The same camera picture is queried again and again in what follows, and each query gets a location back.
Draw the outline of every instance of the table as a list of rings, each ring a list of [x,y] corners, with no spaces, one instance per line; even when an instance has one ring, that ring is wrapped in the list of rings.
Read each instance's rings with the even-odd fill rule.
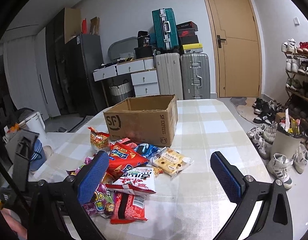
[[[211,153],[219,150],[243,175],[271,182],[270,176],[251,141],[237,120],[215,99],[177,101],[178,123],[172,148],[193,158],[194,163],[173,180],[160,174],[156,194],[145,200],[146,222],[111,225],[100,216],[92,217],[108,240],[135,239],[213,239],[235,208],[211,170]],[[62,181],[92,156],[89,129],[107,131],[104,115],[97,114],[79,129],[34,174],[48,182]],[[79,239],[68,217],[72,236]]]

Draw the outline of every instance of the laundry hamper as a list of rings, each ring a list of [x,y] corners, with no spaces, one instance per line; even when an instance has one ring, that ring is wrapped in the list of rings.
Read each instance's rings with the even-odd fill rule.
[[[124,101],[126,98],[133,96],[133,85],[131,82],[124,80],[124,84],[119,86],[111,86],[110,93],[114,104]]]
[[[285,155],[288,159],[292,159],[300,142],[301,138],[294,138],[293,136],[285,135],[277,130],[271,149],[271,158],[275,153],[280,153]]]

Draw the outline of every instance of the refrigerator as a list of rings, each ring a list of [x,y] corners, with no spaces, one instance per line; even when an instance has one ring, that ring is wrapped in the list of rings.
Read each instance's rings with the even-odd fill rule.
[[[95,82],[93,76],[103,62],[98,35],[80,34],[65,44],[68,92],[81,117],[94,116],[107,108],[101,82]]]

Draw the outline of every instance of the blue gripper pad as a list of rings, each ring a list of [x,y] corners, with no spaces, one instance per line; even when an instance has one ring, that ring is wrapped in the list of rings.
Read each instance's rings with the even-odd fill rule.
[[[84,174],[83,169],[89,169],[77,187],[77,199],[81,205],[90,202],[95,189],[105,175],[108,165],[108,154],[104,151],[99,151],[92,162],[85,165],[77,174],[77,176],[82,175]]]
[[[210,163],[229,200],[238,204],[245,191],[242,173],[237,167],[230,165],[220,152],[212,153]]]

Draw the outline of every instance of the trash can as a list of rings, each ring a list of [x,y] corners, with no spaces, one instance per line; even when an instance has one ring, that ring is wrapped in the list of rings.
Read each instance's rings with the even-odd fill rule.
[[[34,153],[30,159],[29,169],[31,171],[37,171],[41,165],[46,161],[43,144],[37,139],[34,145]]]
[[[288,136],[279,130],[276,131],[275,138],[271,149],[271,158],[275,153],[285,155],[288,159],[292,159],[296,149],[299,147],[301,138]]]

